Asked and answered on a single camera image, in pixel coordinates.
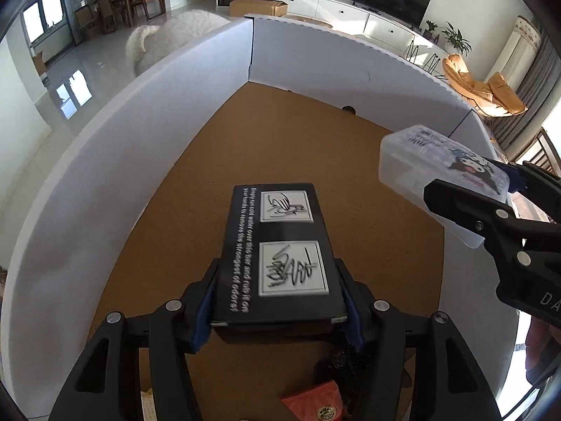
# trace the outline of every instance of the clear plastic box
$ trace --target clear plastic box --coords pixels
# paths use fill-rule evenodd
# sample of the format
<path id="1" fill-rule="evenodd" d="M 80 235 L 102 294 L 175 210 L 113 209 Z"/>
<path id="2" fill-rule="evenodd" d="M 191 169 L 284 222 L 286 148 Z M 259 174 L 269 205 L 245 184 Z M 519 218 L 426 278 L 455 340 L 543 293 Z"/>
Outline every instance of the clear plastic box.
<path id="1" fill-rule="evenodd" d="M 509 184 L 507 174 L 494 164 L 423 125 L 388 134 L 382 139 L 378 177 L 472 248 L 479 247 L 484 238 L 429 212 L 423 200 L 425 186 L 442 179 L 505 202 Z"/>

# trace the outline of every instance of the black box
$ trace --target black box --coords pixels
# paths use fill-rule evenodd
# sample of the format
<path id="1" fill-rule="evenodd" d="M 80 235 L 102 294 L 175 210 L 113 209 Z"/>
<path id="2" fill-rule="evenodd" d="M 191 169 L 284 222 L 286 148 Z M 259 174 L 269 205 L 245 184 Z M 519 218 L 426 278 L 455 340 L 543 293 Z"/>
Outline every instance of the black box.
<path id="1" fill-rule="evenodd" d="M 309 340 L 346 317 L 313 185 L 236 186 L 211 319 L 217 333 L 228 342 Z"/>

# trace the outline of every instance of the red packet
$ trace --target red packet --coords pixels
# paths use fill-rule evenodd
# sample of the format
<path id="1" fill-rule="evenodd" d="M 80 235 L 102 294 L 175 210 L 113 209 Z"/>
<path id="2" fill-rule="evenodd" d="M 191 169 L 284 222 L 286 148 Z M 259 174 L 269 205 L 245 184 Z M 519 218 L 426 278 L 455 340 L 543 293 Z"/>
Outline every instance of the red packet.
<path id="1" fill-rule="evenodd" d="M 280 400 L 300 421 L 340 421 L 343 401 L 335 381 Z"/>

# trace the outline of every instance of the black robotic claw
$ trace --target black robotic claw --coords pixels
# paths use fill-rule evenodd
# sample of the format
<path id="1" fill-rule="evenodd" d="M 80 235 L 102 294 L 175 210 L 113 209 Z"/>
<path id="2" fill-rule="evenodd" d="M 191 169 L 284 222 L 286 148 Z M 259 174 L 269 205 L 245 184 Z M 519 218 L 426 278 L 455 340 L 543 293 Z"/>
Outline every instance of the black robotic claw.
<path id="1" fill-rule="evenodd" d="M 528 163 L 494 161 L 519 191 L 553 220 L 561 219 L 561 182 Z M 487 196 L 435 180 L 425 187 L 428 209 L 485 237 L 494 258 L 502 302 L 561 328 L 561 225 L 517 219 L 513 209 Z"/>
<path id="2" fill-rule="evenodd" d="M 336 265 L 349 310 L 340 331 L 355 347 L 372 350 L 353 419 L 395 419 L 406 347 L 417 350 L 411 420 L 500 419 L 475 358 L 446 314 L 403 314 L 386 301 L 376 301 L 365 285 L 352 279 L 343 261 L 336 260 Z M 195 353 L 208 339 L 217 267 L 214 260 L 201 282 L 151 315 L 127 319 L 109 314 L 69 375 L 50 421 L 141 421 L 141 347 L 150 350 L 158 421 L 201 420 L 184 353 Z"/>

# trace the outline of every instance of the sketch drawing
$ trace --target sketch drawing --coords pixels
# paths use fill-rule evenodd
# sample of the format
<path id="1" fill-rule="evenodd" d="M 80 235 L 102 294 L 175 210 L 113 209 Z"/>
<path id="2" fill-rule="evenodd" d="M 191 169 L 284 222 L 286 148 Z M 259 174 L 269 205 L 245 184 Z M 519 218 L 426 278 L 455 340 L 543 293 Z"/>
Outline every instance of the sketch drawing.
<path id="1" fill-rule="evenodd" d="M 261 296 L 329 292 L 317 241 L 262 242 L 259 254 Z"/>
<path id="2" fill-rule="evenodd" d="M 262 222 L 313 222 L 305 191 L 263 191 Z"/>

